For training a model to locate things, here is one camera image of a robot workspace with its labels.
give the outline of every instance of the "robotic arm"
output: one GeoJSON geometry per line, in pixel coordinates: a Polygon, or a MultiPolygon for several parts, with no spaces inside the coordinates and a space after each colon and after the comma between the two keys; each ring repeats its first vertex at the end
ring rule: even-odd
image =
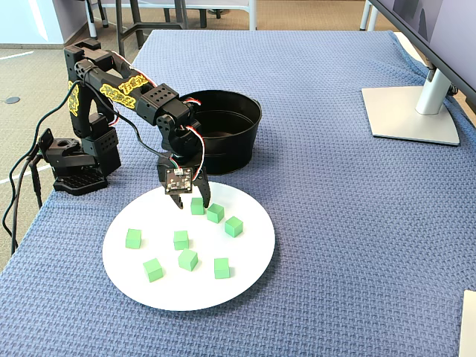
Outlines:
{"type": "Polygon", "coordinates": [[[123,57],[102,50],[92,39],[65,48],[65,58],[70,88],[80,81],[69,97],[68,107],[74,134],[81,144],[75,139],[55,139],[49,129],[40,138],[42,157],[54,169],[54,188],[79,196],[107,186],[107,175],[120,166],[118,137],[111,126],[115,116],[121,116],[114,111],[112,102],[116,102],[161,132],[166,152],[156,152],[142,143],[139,135],[138,139],[159,156],[158,177],[166,194],[183,208],[179,194],[191,193],[195,185],[207,207],[210,188],[203,167],[205,144],[199,134],[200,123],[194,118],[199,102],[193,98],[180,101],[179,94],[169,86],[157,86],[123,57]],[[111,70],[120,77],[107,73],[111,70]],[[90,115],[92,101],[97,113],[90,115]]]}

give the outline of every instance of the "yellow sticker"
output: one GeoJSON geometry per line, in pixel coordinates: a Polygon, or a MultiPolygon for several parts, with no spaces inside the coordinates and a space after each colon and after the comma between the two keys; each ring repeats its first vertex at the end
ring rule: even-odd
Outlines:
{"type": "Polygon", "coordinates": [[[129,95],[122,94],[118,89],[111,87],[109,84],[103,84],[99,91],[110,100],[120,103],[127,108],[134,109],[135,99],[129,95]]]}
{"type": "Polygon", "coordinates": [[[119,89],[124,92],[124,94],[129,94],[134,88],[142,87],[142,85],[148,83],[149,81],[146,78],[139,74],[138,76],[132,77],[125,83],[122,83],[119,86],[119,89]]]}
{"type": "MultiPolygon", "coordinates": [[[[71,86],[73,85],[73,82],[70,80],[68,81],[68,90],[71,89],[71,86]]],[[[80,107],[80,100],[78,99],[78,94],[80,93],[80,87],[75,86],[73,91],[71,92],[71,95],[68,98],[68,108],[71,113],[74,114],[75,117],[77,117],[77,110],[80,107]]]]}

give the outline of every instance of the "blue tablecloth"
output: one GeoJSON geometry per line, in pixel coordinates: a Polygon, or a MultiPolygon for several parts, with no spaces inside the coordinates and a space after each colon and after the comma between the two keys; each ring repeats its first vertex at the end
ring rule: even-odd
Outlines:
{"type": "MultiPolygon", "coordinates": [[[[259,100],[250,164],[212,180],[269,212],[270,266],[197,312],[119,292],[104,234],[158,186],[154,155],[119,123],[123,165],[109,187],[52,193],[1,274],[0,355],[457,355],[463,291],[476,289],[476,131],[450,99],[459,147],[371,135],[361,88],[425,80],[392,33],[162,30],[135,65],[181,94],[259,100]]],[[[160,147],[156,128],[122,113],[160,147]]]]}

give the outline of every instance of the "white plate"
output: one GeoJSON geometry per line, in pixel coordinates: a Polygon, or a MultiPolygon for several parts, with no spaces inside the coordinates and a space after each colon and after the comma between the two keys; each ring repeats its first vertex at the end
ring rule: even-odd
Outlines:
{"type": "Polygon", "coordinates": [[[192,194],[182,194],[179,210],[164,188],[159,187],[129,203],[114,219],[104,238],[103,263],[109,279],[125,295],[157,309],[187,311],[212,307],[228,301],[252,286],[263,274],[274,251],[274,228],[265,209],[251,196],[225,184],[210,183],[212,199],[225,208],[219,223],[192,216],[192,194]],[[232,216],[243,221],[236,238],[225,233],[232,216]],[[142,230],[140,249],[126,248],[129,228],[142,230]],[[181,251],[173,247],[173,232],[188,231],[190,249],[199,262],[193,271],[179,267],[181,251]],[[143,263],[157,258],[164,277],[149,283],[143,263]],[[215,279],[213,260],[228,258],[231,277],[215,279]]]}

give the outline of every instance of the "computer monitor screen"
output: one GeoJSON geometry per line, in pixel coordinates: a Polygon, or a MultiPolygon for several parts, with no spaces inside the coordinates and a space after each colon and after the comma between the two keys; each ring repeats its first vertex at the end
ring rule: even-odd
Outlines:
{"type": "Polygon", "coordinates": [[[370,0],[476,103],[476,0],[370,0]]]}

